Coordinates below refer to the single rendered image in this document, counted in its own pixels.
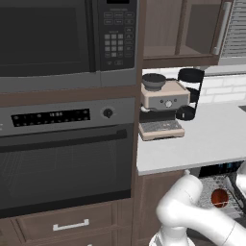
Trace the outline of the dark grey microwave oven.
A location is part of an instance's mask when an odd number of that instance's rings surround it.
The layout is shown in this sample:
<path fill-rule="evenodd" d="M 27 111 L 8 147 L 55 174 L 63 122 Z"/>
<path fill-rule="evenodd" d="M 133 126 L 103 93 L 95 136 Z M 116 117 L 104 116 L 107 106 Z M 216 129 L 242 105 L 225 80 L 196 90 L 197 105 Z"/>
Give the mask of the dark grey microwave oven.
<path fill-rule="evenodd" d="M 139 0 L 0 0 L 0 93 L 133 86 Z"/>

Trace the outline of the beige espresso coffee machine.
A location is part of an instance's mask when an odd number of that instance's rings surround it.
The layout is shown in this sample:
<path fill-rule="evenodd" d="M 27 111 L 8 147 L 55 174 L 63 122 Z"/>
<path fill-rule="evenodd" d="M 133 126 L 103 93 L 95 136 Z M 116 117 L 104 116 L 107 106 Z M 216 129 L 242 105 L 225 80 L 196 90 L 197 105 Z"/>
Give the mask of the beige espresso coffee machine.
<path fill-rule="evenodd" d="M 139 133 L 144 141 L 183 137 L 185 130 L 176 120 L 176 112 L 188 106 L 190 92 L 177 80 L 158 73 L 142 76 Z"/>

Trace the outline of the brown wooden drawer front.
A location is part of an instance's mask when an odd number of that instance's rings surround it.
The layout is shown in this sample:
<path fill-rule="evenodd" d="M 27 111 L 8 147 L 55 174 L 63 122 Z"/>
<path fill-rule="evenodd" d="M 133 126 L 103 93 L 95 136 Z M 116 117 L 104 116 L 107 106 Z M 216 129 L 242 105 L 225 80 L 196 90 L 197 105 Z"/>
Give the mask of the brown wooden drawer front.
<path fill-rule="evenodd" d="M 86 234 L 111 228 L 115 224 L 117 204 L 99 203 L 69 209 L 57 209 L 47 212 L 18 216 L 17 225 L 26 242 L 48 239 L 70 234 Z M 89 225 L 64 231 L 53 232 L 53 225 L 71 225 L 89 219 Z"/>

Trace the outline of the white window blinds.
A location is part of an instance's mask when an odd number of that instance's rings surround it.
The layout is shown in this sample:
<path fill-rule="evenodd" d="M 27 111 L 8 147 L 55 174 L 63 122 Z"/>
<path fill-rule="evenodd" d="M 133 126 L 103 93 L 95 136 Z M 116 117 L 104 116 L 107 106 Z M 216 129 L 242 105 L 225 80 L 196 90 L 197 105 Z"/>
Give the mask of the white window blinds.
<path fill-rule="evenodd" d="M 221 57 L 246 57 L 246 0 L 234 0 Z"/>

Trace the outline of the stainless steel wall oven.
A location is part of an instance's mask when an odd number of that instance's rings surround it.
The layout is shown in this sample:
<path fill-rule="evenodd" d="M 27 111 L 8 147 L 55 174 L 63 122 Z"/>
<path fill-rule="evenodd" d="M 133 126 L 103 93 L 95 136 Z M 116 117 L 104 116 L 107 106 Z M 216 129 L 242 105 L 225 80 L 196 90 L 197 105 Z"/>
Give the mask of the stainless steel wall oven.
<path fill-rule="evenodd" d="M 129 198 L 134 121 L 133 98 L 0 108 L 0 137 L 127 131 L 124 139 L 0 153 L 0 218 Z"/>

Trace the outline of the brown wooden base cupboard panel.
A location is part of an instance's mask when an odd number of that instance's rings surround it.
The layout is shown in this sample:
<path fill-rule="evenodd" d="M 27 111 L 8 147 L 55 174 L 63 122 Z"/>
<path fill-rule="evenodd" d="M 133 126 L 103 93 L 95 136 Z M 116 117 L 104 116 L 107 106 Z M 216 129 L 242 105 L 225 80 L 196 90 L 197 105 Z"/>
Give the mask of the brown wooden base cupboard panel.
<path fill-rule="evenodd" d="M 142 186 L 139 199 L 139 223 L 136 232 L 136 246 L 148 246 L 151 238 L 160 228 L 156 207 L 160 199 L 177 182 L 183 170 L 145 175 L 140 179 Z"/>

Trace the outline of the reddish brown round cup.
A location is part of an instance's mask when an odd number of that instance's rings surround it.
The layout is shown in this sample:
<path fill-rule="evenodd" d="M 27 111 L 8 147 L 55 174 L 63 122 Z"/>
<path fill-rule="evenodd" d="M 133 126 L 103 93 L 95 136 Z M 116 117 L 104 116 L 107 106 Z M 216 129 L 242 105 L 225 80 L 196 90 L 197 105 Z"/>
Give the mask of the reddish brown round cup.
<path fill-rule="evenodd" d="M 229 195 L 225 189 L 217 188 L 211 193 L 211 202 L 217 208 L 224 208 L 228 205 Z"/>

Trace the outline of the brown wooden wall cupboard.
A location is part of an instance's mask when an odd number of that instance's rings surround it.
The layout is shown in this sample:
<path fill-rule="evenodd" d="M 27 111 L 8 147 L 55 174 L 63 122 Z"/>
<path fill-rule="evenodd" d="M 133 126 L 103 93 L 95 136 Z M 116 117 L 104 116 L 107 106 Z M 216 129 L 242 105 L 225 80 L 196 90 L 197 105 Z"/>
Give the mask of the brown wooden wall cupboard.
<path fill-rule="evenodd" d="M 212 66 L 227 0 L 147 0 L 143 66 Z"/>

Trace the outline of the black cylindrical stand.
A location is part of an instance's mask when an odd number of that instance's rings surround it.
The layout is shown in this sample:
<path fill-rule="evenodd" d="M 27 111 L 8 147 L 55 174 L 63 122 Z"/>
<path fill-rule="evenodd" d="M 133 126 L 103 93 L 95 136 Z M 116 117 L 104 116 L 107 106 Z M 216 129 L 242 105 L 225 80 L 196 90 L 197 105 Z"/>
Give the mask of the black cylindrical stand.
<path fill-rule="evenodd" d="M 178 81 L 186 82 L 189 84 L 198 84 L 199 88 L 188 87 L 187 90 L 190 92 L 190 102 L 194 103 L 195 106 L 190 105 L 181 106 L 176 111 L 176 118 L 183 121 L 190 121 L 195 118 L 196 110 L 198 107 L 198 101 L 202 89 L 205 72 L 197 68 L 182 68 L 178 74 Z"/>

